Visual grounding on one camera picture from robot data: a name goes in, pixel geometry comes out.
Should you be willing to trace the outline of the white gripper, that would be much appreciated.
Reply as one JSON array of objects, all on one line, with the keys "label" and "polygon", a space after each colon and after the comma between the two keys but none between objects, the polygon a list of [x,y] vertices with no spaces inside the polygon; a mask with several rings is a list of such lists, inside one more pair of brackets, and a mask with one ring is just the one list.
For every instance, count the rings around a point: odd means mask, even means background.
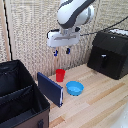
[{"label": "white gripper", "polygon": [[[59,29],[51,30],[47,33],[47,45],[49,47],[71,46],[79,42],[80,34],[72,32],[71,34],[62,34]],[[58,50],[53,52],[54,56],[58,56]],[[71,48],[66,49],[66,54],[71,53]]]}]

